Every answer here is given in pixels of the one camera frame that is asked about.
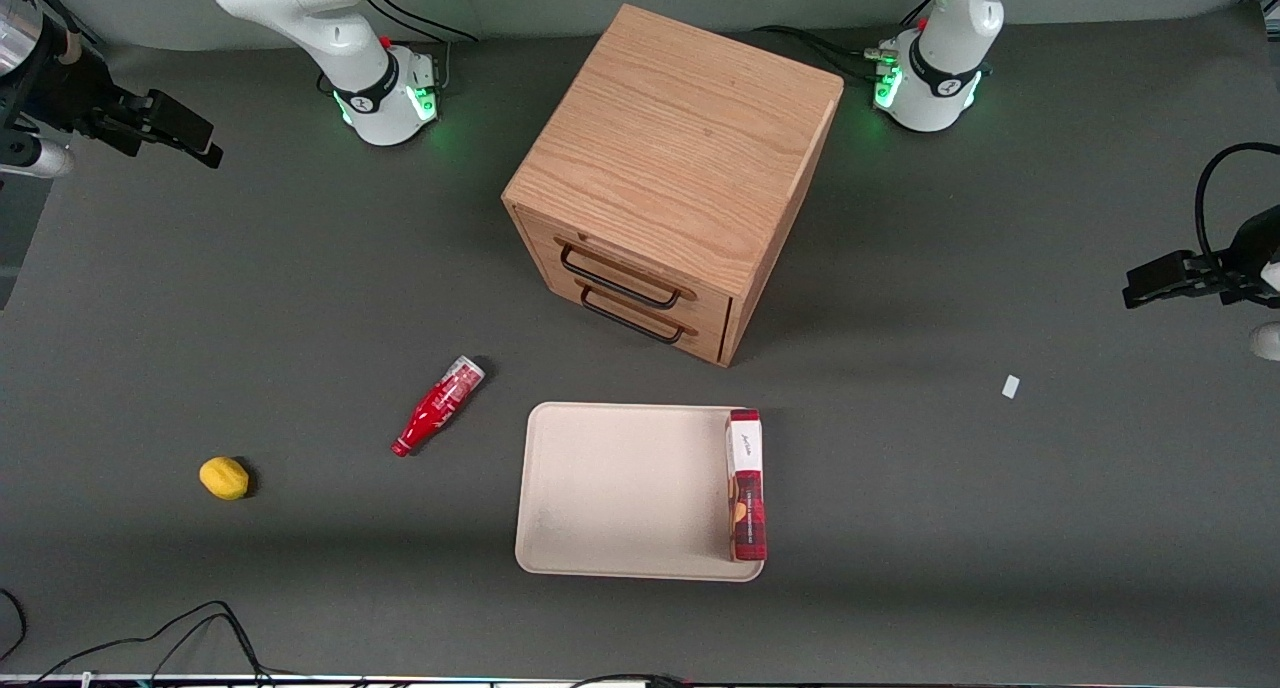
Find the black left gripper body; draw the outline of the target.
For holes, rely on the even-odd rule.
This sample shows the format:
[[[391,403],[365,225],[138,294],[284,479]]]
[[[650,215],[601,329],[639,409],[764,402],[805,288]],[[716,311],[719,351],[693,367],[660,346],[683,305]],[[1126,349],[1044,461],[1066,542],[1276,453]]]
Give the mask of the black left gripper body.
[[[1245,220],[1230,246],[1220,251],[1210,249],[1204,208],[1199,205],[1198,242],[1207,265],[1202,295],[1219,295],[1222,306],[1248,301],[1263,308],[1277,308],[1277,288],[1266,281],[1263,272],[1277,260],[1279,205]]]

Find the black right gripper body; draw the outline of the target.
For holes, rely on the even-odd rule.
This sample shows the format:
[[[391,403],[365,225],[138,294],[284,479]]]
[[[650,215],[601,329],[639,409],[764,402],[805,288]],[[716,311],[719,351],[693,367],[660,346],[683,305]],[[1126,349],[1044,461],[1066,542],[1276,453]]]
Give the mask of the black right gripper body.
[[[113,81],[105,61],[93,52],[64,63],[68,32],[59,23],[42,23],[31,51],[3,73],[3,159],[40,159],[38,130],[22,129],[22,118],[54,129],[104,141],[134,156],[147,136],[137,113],[146,98]]]

